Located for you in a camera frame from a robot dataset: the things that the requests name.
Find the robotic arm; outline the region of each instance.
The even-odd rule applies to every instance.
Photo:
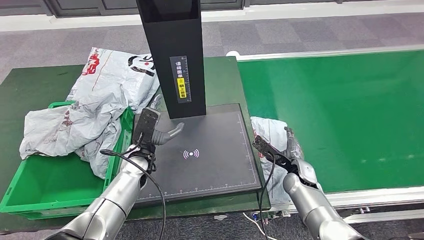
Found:
[[[123,155],[146,173],[156,170],[155,145],[163,145],[177,136],[183,123],[169,132],[155,130],[160,113],[144,108],[133,135],[133,144]],[[107,189],[79,216],[47,240],[113,240],[124,224],[140,191],[146,186],[147,175],[134,164],[123,161],[119,174]]]
[[[315,170],[299,156],[298,144],[293,131],[287,131],[287,150],[280,152],[256,136],[253,146],[270,162],[286,169],[283,180],[284,190],[293,201],[303,223],[307,226],[314,240],[369,240],[348,225],[332,207]]]

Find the white plastic bag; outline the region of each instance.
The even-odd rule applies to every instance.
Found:
[[[122,86],[113,85],[72,105],[30,111],[25,116],[20,156],[66,156],[97,139],[127,107]]]
[[[287,132],[284,127],[287,123],[279,120],[261,118],[252,116],[250,118],[253,133],[255,136],[261,136],[267,143],[270,143],[278,151],[282,152],[287,148]],[[273,163],[268,161],[259,153],[260,163],[265,179],[270,176]],[[271,180],[266,186],[269,195],[269,201],[272,204],[284,204],[290,201],[290,196],[284,191],[283,179],[287,175],[287,170],[280,166],[275,166]]]
[[[152,55],[93,47],[66,100],[78,101],[112,85],[122,85],[129,106],[135,113],[140,113],[159,88]]]

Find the black stand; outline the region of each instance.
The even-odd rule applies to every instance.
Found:
[[[136,2],[169,117],[205,115],[200,0]]]

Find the gray floor tile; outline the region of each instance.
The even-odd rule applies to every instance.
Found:
[[[264,54],[298,53],[306,50],[301,42],[263,44]]]
[[[227,53],[223,46],[204,46],[203,56],[204,57],[220,57],[225,56]]]
[[[104,41],[96,47],[132,54],[140,54],[141,51],[150,52],[145,32],[141,26],[111,28],[106,32]]]
[[[56,55],[34,55],[34,56],[14,56],[9,59],[6,63],[6,67],[9,69],[18,68],[36,68],[47,66],[49,58],[56,58]]]
[[[299,43],[301,39],[285,19],[261,21],[255,24],[263,44]]]
[[[351,41],[342,41],[342,43],[347,49],[377,48],[377,47],[384,47],[385,46],[382,43],[382,41],[380,41],[378,39],[351,40]]]
[[[10,68],[0,70],[0,84],[3,83],[3,81],[6,79],[6,77],[9,75],[10,72],[11,72]]]
[[[253,23],[240,23],[239,21],[224,22],[223,24],[219,24],[219,31],[224,46],[261,43],[261,38]]]
[[[61,52],[61,45],[69,30],[39,30],[29,34],[15,52],[15,56],[53,55]]]
[[[21,48],[22,44],[31,37],[30,32],[14,32],[9,34],[0,34],[1,56],[13,56]]]
[[[0,71],[5,70],[10,56],[0,56]]]
[[[297,35],[302,41],[336,41],[337,37],[324,21],[291,22]]]
[[[411,33],[391,16],[361,19],[363,24],[380,39],[410,37]]]
[[[264,53],[263,44],[243,44],[243,45],[227,45],[224,46],[225,53],[229,51],[237,51],[240,55],[255,55]]]
[[[394,14],[393,17],[414,36],[424,36],[424,13]]]
[[[339,40],[377,39],[364,23],[354,16],[326,17],[324,22]]]
[[[381,39],[381,42],[385,46],[406,46],[406,45],[424,44],[423,40],[413,36]]]
[[[288,18],[287,20],[290,23],[299,23],[299,22],[315,22],[322,21],[325,17],[302,17],[302,18]]]
[[[98,47],[103,44],[105,36],[108,33],[106,30],[84,30],[71,31],[66,39],[61,44],[60,52],[63,54],[90,52],[92,47]]]
[[[215,47],[222,46],[220,26],[217,22],[203,23],[201,26],[203,35],[203,46]]]
[[[90,50],[52,56],[45,61],[45,66],[84,65],[87,63]]]
[[[308,51],[343,50],[346,47],[340,41],[308,41],[303,43]]]

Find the green table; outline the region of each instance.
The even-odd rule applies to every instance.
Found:
[[[24,117],[28,111],[45,109],[52,102],[63,101],[83,66],[54,66],[13,69],[0,85],[0,195],[7,187],[20,164],[19,145],[24,131]],[[249,138],[253,139],[250,116],[235,57],[211,57],[204,60],[206,104],[240,103]],[[256,157],[263,181],[262,169]],[[269,198],[264,198],[264,209],[269,209]],[[156,219],[162,215],[161,206],[133,209],[129,220]],[[166,205],[168,217],[196,216],[227,212],[245,212],[258,209],[258,194],[235,193],[201,199],[170,202]],[[35,231],[60,228],[73,217],[27,220],[23,217],[0,213],[0,233]]]

